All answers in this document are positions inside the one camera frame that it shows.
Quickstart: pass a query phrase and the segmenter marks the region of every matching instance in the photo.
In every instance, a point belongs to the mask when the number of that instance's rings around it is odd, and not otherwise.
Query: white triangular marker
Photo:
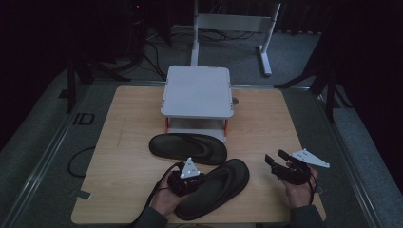
[[[327,163],[325,161],[322,161],[321,159],[319,159],[317,156],[311,154],[306,149],[303,149],[301,151],[295,152],[291,156],[293,156],[293,158],[296,158],[296,159],[300,160],[301,162],[314,164],[314,165],[322,166],[322,167],[325,167],[325,168],[330,167],[329,163]]]
[[[201,171],[198,170],[195,163],[192,162],[192,158],[188,158],[181,173],[181,178],[186,179],[196,177],[200,174],[200,172]]]

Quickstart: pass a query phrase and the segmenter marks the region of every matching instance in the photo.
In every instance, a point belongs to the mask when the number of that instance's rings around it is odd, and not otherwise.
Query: metal stand
[[[275,4],[273,15],[271,17],[256,17],[256,16],[238,16],[226,14],[205,14],[199,13],[199,1],[194,0],[194,20],[193,31],[194,40],[192,48],[192,56],[190,65],[195,67],[198,65],[199,57],[199,29],[216,29],[216,30],[239,30],[264,32],[266,37],[262,46],[259,46],[259,55],[264,69],[264,75],[271,76],[272,69],[270,68],[267,50],[270,39],[272,38],[273,29],[276,24],[280,3]]]

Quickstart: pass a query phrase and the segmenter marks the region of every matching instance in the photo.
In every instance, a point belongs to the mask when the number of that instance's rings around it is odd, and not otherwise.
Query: black cable
[[[137,224],[137,222],[139,221],[140,217],[142,216],[142,214],[143,214],[145,208],[147,208],[147,206],[151,203],[152,199],[154,198],[155,193],[156,193],[158,190],[160,190],[160,189],[158,189],[158,187],[160,186],[160,184],[161,184],[161,182],[163,181],[163,179],[166,177],[166,175],[168,175],[168,173],[169,173],[174,167],[177,167],[177,166],[179,167],[181,164],[182,164],[182,161],[176,162],[176,163],[174,163],[171,167],[169,167],[169,168],[165,171],[165,173],[163,174],[163,176],[162,176],[162,177],[160,178],[160,180],[155,184],[155,186],[154,186],[154,188],[152,189],[150,195],[148,196],[147,201],[146,201],[146,203],[145,203],[145,205],[144,205],[144,208],[143,208],[142,212],[140,213],[140,215],[138,215],[137,218],[136,218],[133,222],[131,222],[130,224],[128,224],[125,228],[133,228],[133,227]]]
[[[311,174],[311,176],[312,176],[312,178],[314,178],[314,182],[315,182],[314,185],[315,185],[315,187],[312,186],[311,180],[309,180],[309,181],[308,181],[308,185],[309,185],[309,188],[311,189],[311,199],[310,199],[309,204],[312,204],[312,202],[314,202],[314,194],[315,194],[315,192],[317,191],[317,179],[315,178],[315,176],[314,176],[313,174]]]
[[[72,165],[73,161],[77,158],[77,156],[83,154],[84,152],[93,150],[93,149],[95,149],[95,146],[91,146],[91,147],[89,147],[89,148],[80,150],[79,152],[77,152],[77,153],[74,154],[74,156],[73,156],[73,157],[70,159],[70,161],[68,162],[68,167],[67,167],[67,171],[68,171],[68,173],[69,173],[71,176],[76,177],[76,178],[84,178],[84,177],[86,176],[86,175],[80,175],[80,174],[74,173],[74,172],[71,170],[71,165]]]
[[[157,71],[158,75],[160,75],[160,77],[161,77],[164,81],[166,81],[166,74],[163,73],[163,72],[161,72],[161,70],[158,69],[157,66],[155,66],[155,65],[152,63],[152,61],[151,61],[146,55],[144,56],[144,58],[146,59],[146,61],[147,61],[149,64],[151,64],[151,65],[154,67],[154,69]]]
[[[151,44],[151,43],[148,42],[148,41],[146,41],[145,43],[148,44],[148,45],[150,45],[150,46],[152,46],[152,47],[154,48],[155,54],[156,54],[156,59],[157,59],[156,70],[157,70],[161,75],[163,75],[164,78],[166,79],[166,74],[161,70],[161,67],[160,67],[160,58],[159,58],[159,56],[158,56],[158,49],[157,49],[157,47],[155,47],[155,45]]]

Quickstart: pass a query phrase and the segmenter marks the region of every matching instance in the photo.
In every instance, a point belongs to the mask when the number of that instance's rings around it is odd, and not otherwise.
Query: flip-flop
[[[239,159],[226,161],[204,178],[199,189],[187,196],[175,209],[182,220],[198,219],[239,194],[249,181],[249,169]]]
[[[191,133],[168,133],[154,136],[148,147],[152,154],[175,160],[220,165],[227,158],[225,145],[212,136]]]

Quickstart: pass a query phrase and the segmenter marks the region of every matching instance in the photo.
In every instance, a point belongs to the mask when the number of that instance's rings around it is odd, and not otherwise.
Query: wooden tabletop
[[[192,221],[175,215],[170,223],[244,223],[289,220],[284,186],[264,161],[268,154],[285,164],[278,150],[301,149],[282,93],[276,89],[232,89],[239,100],[227,129],[227,159],[241,159],[250,180],[236,197],[210,214]],[[130,223],[142,211],[146,199],[163,173],[177,161],[149,152],[152,137],[164,132],[161,113],[163,87],[121,86],[117,89],[101,136],[86,173],[82,191],[89,199],[77,199],[71,215],[74,223]],[[208,173],[215,166],[196,164]],[[325,212],[315,197],[322,218]]]

